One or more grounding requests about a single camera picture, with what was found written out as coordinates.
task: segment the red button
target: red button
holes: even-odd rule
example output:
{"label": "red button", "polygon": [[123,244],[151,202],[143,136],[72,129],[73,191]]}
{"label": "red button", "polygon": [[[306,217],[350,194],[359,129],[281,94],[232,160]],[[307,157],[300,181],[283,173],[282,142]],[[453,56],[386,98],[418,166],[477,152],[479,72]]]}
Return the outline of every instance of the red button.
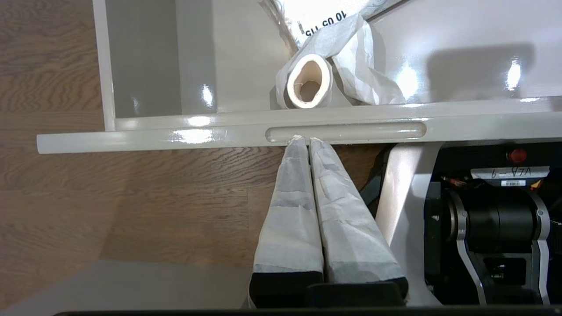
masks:
{"label": "red button", "polygon": [[525,149],[516,149],[513,150],[511,153],[507,155],[507,158],[516,164],[520,164],[521,162],[527,159],[527,152]]}

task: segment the white label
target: white label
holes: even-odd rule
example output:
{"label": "white label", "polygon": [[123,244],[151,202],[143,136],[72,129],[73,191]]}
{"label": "white label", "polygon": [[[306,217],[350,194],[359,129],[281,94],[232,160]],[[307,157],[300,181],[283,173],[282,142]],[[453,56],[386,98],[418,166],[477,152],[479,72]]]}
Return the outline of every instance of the white label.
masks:
{"label": "white label", "polygon": [[527,185],[526,180],[502,180],[501,186],[502,187],[524,187]]}
{"label": "white label", "polygon": [[542,167],[507,167],[472,169],[470,174],[473,179],[521,179],[544,178],[550,172],[549,166]]}

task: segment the cardboard tube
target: cardboard tube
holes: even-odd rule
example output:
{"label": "cardboard tube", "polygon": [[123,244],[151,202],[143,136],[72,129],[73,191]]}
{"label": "cardboard tube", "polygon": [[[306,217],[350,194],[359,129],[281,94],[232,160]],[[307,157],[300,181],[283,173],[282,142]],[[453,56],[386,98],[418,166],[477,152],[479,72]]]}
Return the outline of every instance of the cardboard tube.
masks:
{"label": "cardboard tube", "polygon": [[289,74],[289,99],[300,109],[325,106],[332,98],[332,77],[325,59],[316,54],[303,56]]}

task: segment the white drawer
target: white drawer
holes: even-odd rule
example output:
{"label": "white drawer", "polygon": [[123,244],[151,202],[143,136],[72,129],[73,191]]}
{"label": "white drawer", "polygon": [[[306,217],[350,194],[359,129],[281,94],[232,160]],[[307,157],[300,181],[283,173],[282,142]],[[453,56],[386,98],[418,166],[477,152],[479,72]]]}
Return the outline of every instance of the white drawer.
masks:
{"label": "white drawer", "polygon": [[557,0],[405,2],[370,23],[375,67],[408,104],[361,106],[334,89],[328,107],[309,110],[275,102],[289,55],[255,0],[93,5],[106,131],[38,135],[42,154],[279,146],[295,133],[332,143],[562,137],[562,98],[547,97],[562,95]]}

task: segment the barcode sticker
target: barcode sticker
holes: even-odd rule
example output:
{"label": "barcode sticker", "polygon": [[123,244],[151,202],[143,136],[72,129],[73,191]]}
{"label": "barcode sticker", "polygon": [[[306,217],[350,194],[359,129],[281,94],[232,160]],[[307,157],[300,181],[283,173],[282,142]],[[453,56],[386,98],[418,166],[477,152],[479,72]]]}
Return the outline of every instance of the barcode sticker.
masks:
{"label": "barcode sticker", "polygon": [[524,187],[527,185],[526,180],[502,180],[502,187]]}

